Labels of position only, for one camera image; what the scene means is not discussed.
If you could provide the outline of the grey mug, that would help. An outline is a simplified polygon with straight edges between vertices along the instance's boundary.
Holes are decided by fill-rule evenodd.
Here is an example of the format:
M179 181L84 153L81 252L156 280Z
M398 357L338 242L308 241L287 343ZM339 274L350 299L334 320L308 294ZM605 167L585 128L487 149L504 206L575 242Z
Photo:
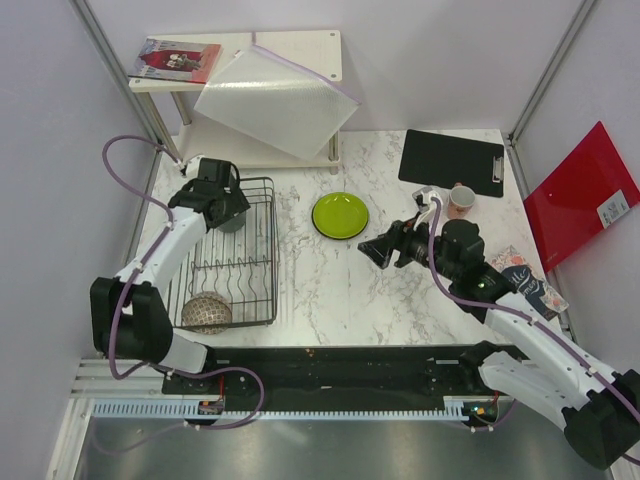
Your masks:
M220 225L217 230L224 234L233 234L241 230L246 225L246 212L241 212L233 218L229 219L222 225Z

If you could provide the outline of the clear glass cup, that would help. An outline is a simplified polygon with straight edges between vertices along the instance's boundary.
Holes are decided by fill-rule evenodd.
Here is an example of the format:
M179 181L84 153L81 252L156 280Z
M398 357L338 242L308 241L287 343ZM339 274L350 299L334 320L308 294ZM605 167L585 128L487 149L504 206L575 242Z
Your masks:
M436 200L443 205L442 196L436 187L424 186L412 194L420 214L432 214L436 211Z

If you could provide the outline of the pink floral mug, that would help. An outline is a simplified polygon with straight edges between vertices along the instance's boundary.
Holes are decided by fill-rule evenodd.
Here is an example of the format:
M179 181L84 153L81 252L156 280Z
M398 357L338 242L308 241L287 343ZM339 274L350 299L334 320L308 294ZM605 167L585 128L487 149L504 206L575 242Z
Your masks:
M475 192L462 183L456 183L450 190L447 203L449 219L462 219L468 215L476 202Z

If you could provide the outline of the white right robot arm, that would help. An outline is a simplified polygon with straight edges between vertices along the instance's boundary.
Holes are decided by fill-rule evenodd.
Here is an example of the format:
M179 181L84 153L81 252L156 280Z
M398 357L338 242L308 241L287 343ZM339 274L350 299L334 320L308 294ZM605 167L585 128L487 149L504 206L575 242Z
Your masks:
M451 220L441 232L418 218L396 221L389 230L359 243L381 269L410 263L430 270L441 292L462 310L509 339L530 360L524 365L495 347L458 368L467 392L487 387L542 415L564 434L588 464L606 470L623 459L639 463L639 374L625 373L588 354L550 325L484 256L477 225Z

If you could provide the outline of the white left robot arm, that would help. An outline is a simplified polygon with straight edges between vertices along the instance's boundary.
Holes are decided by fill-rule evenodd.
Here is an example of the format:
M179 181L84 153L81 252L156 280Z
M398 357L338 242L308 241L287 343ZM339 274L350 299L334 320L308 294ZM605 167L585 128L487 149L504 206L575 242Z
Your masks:
M163 294L187 253L214 229L246 212L250 205L240 173L229 161L203 158L197 176L166 204L167 220L145 251L112 278L97 278L90 288L95 348L106 355L112 375L123 379L118 358L181 372L198 393L219 382L219 369L206 360L207 348L174 331Z

